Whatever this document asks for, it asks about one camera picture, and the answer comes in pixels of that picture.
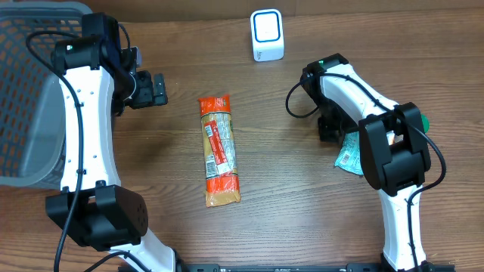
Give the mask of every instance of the orange package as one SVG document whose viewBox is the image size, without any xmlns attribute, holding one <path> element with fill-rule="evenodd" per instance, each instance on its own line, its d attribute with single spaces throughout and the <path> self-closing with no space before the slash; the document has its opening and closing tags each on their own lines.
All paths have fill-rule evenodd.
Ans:
<svg viewBox="0 0 484 272">
<path fill-rule="evenodd" d="M 205 156 L 206 206 L 240 202 L 229 96 L 205 97 L 198 101 Z"/>
</svg>

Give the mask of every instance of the transparent plastic wrapper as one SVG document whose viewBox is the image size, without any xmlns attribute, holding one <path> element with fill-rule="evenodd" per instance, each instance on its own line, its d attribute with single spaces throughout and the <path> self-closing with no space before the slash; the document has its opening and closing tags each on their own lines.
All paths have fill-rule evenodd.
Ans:
<svg viewBox="0 0 484 272">
<path fill-rule="evenodd" d="M 229 96 L 204 97 L 198 101 L 206 170 L 206 206 L 240 202 Z"/>
</svg>

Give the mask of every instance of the plastic crate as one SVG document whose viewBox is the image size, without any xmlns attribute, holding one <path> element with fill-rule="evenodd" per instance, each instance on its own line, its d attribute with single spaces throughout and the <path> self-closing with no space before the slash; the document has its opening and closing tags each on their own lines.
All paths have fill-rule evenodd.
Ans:
<svg viewBox="0 0 484 272">
<path fill-rule="evenodd" d="M 39 30 L 81 35 L 81 17 L 91 10 L 77 2 L 0 4 L 0 185 L 59 189 L 65 159 L 65 113 L 59 79 L 25 47 Z M 63 36 L 32 40 L 50 62 Z"/>
</svg>

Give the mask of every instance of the wooden table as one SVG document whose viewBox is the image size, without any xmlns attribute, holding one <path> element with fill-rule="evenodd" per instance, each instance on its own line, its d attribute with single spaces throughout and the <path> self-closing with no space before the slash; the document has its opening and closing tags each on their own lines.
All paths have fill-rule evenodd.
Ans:
<svg viewBox="0 0 484 272">
<path fill-rule="evenodd" d="M 448 163 L 422 196 L 427 260 L 484 269 L 484 9 L 339 14 L 284 19 L 283 60 L 255 63 L 248 20 L 128 24 L 143 67 L 163 73 L 169 104 L 116 121 L 123 186 L 140 193 L 150 228 L 187 262 L 332 265 L 379 260 L 383 219 L 364 178 L 334 168 L 339 147 L 319 142 L 317 115 L 291 118 L 289 89 L 307 63 L 341 53 L 375 89 L 412 101 Z M 242 202 L 208 209 L 197 99 L 231 95 Z M 302 90 L 291 108 L 314 104 Z M 440 172 L 433 155 L 427 184 Z M 47 218 L 53 190 L 0 189 L 0 270 L 51 270 L 60 229 Z M 104 253 L 64 248 L 61 270 Z M 109 261 L 99 270 L 121 263 Z"/>
</svg>

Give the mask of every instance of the green lid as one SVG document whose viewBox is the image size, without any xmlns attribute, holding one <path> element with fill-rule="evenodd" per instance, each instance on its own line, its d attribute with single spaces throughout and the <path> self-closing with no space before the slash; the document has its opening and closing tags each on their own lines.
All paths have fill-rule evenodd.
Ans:
<svg viewBox="0 0 484 272">
<path fill-rule="evenodd" d="M 424 114 L 421 114 L 421 115 L 422 115 L 423 131 L 427 133 L 427 131 L 429 131 L 429 128 L 430 128 L 430 122 L 429 122 L 429 119 Z"/>
</svg>

